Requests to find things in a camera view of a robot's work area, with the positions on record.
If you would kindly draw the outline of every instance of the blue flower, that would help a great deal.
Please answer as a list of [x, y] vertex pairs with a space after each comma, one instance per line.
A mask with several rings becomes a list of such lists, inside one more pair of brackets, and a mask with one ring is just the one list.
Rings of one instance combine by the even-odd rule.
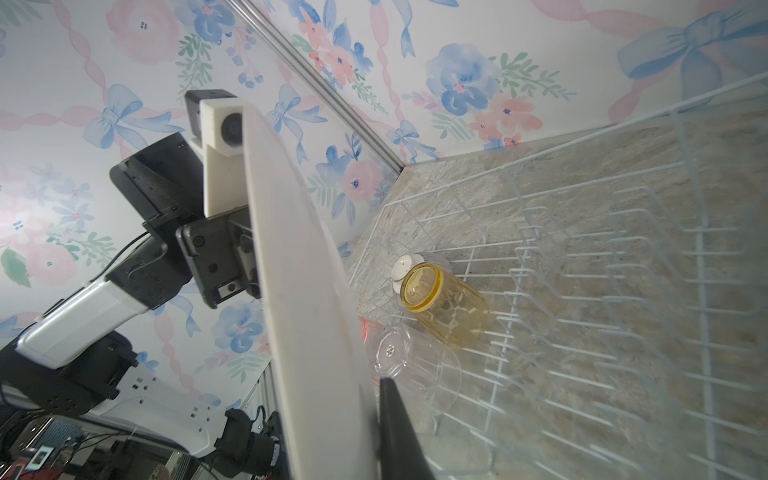
[[330, 70], [323, 67], [323, 73], [326, 75], [326, 81], [331, 84], [331, 87], [338, 88], [339, 90], [344, 89], [344, 87], [339, 83], [338, 80], [336, 80], [336, 77], [333, 76]]
[[347, 258], [349, 255], [352, 255], [352, 252], [349, 251], [349, 242], [344, 242], [339, 247], [339, 257]]
[[355, 66], [362, 73], [368, 73], [373, 66], [373, 62], [370, 58], [366, 57], [366, 48], [362, 46], [359, 41], [355, 43], [355, 46], [349, 53], [352, 54], [352, 59], [355, 62]]
[[331, 145], [326, 150], [326, 159], [328, 160], [327, 164], [317, 164], [315, 166], [318, 175], [320, 175], [320, 180], [328, 187], [341, 185], [346, 166], [352, 161], [352, 157], [349, 155], [342, 155], [340, 157], [339, 149], [336, 148], [336, 145]]
[[74, 223], [76, 229], [83, 230], [85, 228], [85, 221], [94, 219], [93, 215], [85, 213], [88, 211], [88, 204], [76, 207], [72, 202], [67, 202], [66, 200], [62, 200], [61, 204], [66, 208], [53, 207], [54, 212], [61, 214], [60, 225], [63, 223]]
[[35, 175], [39, 175], [40, 183], [44, 184], [48, 180], [57, 180], [61, 174], [58, 173], [56, 170], [54, 170], [53, 165], [50, 163], [47, 163], [45, 167], [30, 167], [29, 171], [31, 171]]
[[37, 200], [38, 205], [43, 207], [45, 205], [45, 202], [49, 202], [53, 200], [48, 195], [45, 194], [45, 185], [40, 185], [39, 187], [36, 185], [29, 185], [29, 192], [27, 192], [27, 198], [29, 200]]
[[139, 363], [147, 367], [150, 372], [154, 372], [155, 367], [160, 365], [160, 362], [158, 362], [157, 360], [147, 360], [147, 358], [149, 358], [149, 356], [146, 352], [139, 352], [136, 355], [136, 360]]
[[470, 107], [488, 107], [488, 99], [498, 90], [501, 73], [474, 45], [452, 43], [427, 62], [427, 87], [440, 97], [447, 111], [463, 115]]
[[194, 26], [194, 31], [205, 41], [221, 41], [221, 25], [235, 25], [235, 16], [218, 0], [187, 0], [174, 9], [174, 14], [186, 26]]
[[283, 3], [288, 6], [290, 16], [298, 19], [299, 22], [304, 22], [304, 14], [302, 13], [302, 10], [304, 10], [313, 23], [320, 23], [320, 15], [317, 14], [317, 10], [307, 3], [306, 0], [283, 0]]
[[260, 303], [238, 302], [219, 314], [219, 320], [210, 329], [216, 346], [244, 353], [253, 346], [253, 337], [264, 331], [264, 313]]
[[62, 195], [69, 195], [71, 198], [93, 197], [93, 194], [89, 191], [91, 189], [91, 185], [86, 182], [78, 186], [71, 178], [64, 180], [63, 184], [54, 185], [53, 189], [56, 190], [57, 193]]

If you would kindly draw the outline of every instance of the wall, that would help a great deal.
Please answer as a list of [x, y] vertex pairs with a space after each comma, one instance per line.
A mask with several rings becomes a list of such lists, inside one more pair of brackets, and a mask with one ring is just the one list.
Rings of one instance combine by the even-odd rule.
[[[143, 231], [109, 169], [187, 134], [191, 88], [256, 104], [306, 179], [342, 257], [393, 172], [221, 4], [6, 0], [0, 9], [0, 341], [95, 275]], [[228, 406], [269, 359], [258, 302], [206, 307], [189, 285], [120, 331], [182, 392]]]
[[603, 127], [768, 70], [764, 0], [253, 2], [406, 163]]

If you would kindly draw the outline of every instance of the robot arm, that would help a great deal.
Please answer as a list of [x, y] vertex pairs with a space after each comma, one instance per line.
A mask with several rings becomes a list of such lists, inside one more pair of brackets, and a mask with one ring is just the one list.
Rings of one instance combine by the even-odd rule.
[[[296, 480], [433, 478], [391, 380], [380, 383], [376, 419], [346, 276], [272, 129], [250, 108], [244, 130], [243, 102], [225, 91], [187, 92], [187, 108], [191, 146], [173, 134], [110, 171], [150, 236], [0, 350], [0, 378], [50, 413], [141, 426], [228, 477], [289, 478], [288, 450]], [[244, 131], [258, 153], [245, 164]], [[242, 410], [175, 391], [114, 331], [192, 276], [212, 308], [243, 290], [256, 298], [269, 290], [264, 309], [284, 412], [271, 435], [251, 432]], [[297, 290], [301, 300], [293, 301]]]
[[[198, 107], [192, 102], [190, 112]], [[259, 298], [253, 254], [245, 254], [253, 245], [238, 249], [250, 240], [247, 199], [234, 198], [239, 208], [206, 218], [203, 165], [180, 134], [123, 160], [110, 177], [151, 235], [7, 345], [0, 352], [0, 376], [51, 413], [89, 412], [129, 430], [140, 425], [206, 457], [225, 475], [264, 475], [279, 451], [274, 439], [252, 433], [241, 410], [225, 411], [172, 389], [137, 362], [130, 342], [114, 331], [176, 296], [193, 271], [213, 308], [246, 288]], [[211, 263], [220, 267], [209, 268]]]

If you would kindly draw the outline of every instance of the blue bow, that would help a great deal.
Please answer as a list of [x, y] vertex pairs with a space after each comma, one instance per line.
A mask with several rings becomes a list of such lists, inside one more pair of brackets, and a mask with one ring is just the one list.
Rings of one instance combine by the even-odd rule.
[[114, 132], [123, 137], [136, 150], [147, 146], [147, 141], [136, 130], [124, 127], [124, 123], [151, 131], [174, 132], [183, 128], [169, 125], [170, 112], [152, 118], [128, 118], [128, 115], [143, 107], [139, 97], [128, 87], [114, 84], [107, 93], [107, 107], [101, 112], [101, 119], [95, 118], [85, 126], [83, 138], [99, 148], [109, 148], [114, 142]]
[[386, 136], [395, 145], [400, 145], [402, 143], [403, 146], [408, 149], [408, 152], [411, 154], [412, 164], [416, 163], [416, 155], [418, 155], [416, 150], [421, 150], [435, 160], [439, 160], [440, 158], [435, 155], [435, 150], [437, 150], [435, 147], [427, 147], [426, 145], [413, 140], [414, 138], [419, 138], [419, 132], [417, 132], [413, 124], [407, 120], [401, 121], [400, 128], [388, 131]]
[[296, 139], [299, 141], [299, 144], [296, 146], [296, 159], [298, 159], [299, 165], [301, 165], [302, 161], [309, 161], [309, 158], [306, 157], [304, 147], [301, 144], [304, 132], [302, 132], [301, 126], [295, 120], [288, 117], [288, 115], [314, 124], [328, 121], [328, 119], [317, 116], [320, 107], [314, 107], [304, 111], [291, 111], [291, 109], [296, 107], [299, 103], [301, 103], [301, 97], [296, 93], [296, 90], [293, 90], [293, 87], [288, 84], [283, 84], [283, 86], [280, 87], [280, 101], [275, 104], [274, 110], [266, 114], [266, 120], [272, 124], [272, 127], [274, 127], [275, 132], [277, 133], [280, 133], [283, 124], [288, 127], [288, 130], [293, 132], [293, 135], [296, 136]]
[[[381, 0], [369, 0], [372, 5], [378, 5]], [[445, 5], [446, 7], [458, 7], [458, 0], [429, 0], [432, 3], [439, 5]], [[411, 10], [411, 2], [409, 0], [392, 0], [392, 3], [397, 7], [397, 11], [400, 13], [402, 22], [406, 24], [400, 35], [400, 51], [402, 57], [405, 58], [407, 54], [411, 54], [414, 57], [416, 53], [413, 51], [413, 42], [411, 41], [411, 33], [408, 31], [408, 27], [413, 20], [413, 11]]]
[[633, 80], [660, 73], [684, 56], [680, 76], [683, 99], [688, 99], [723, 86], [723, 72], [700, 47], [717, 42], [733, 66], [755, 75], [768, 70], [768, 52], [742, 45], [737, 39], [761, 35], [768, 35], [768, 2], [742, 0], [686, 28], [666, 27], [647, 33], [619, 50], [617, 56], [621, 70]]

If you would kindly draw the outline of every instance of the stone surface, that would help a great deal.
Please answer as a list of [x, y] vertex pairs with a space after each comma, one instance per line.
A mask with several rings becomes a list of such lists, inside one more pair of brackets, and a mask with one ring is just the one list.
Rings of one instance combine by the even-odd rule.
[[690, 455], [768, 476], [768, 114], [686, 119], [692, 164], [670, 118], [652, 125], [408, 167], [348, 259], [362, 315], [418, 328], [389, 288], [395, 259], [503, 243], [439, 251], [496, 312], [478, 353], [457, 352], [461, 395], [436, 435], [412, 409], [432, 460], [478, 472], [460, 478], [714, 472]]

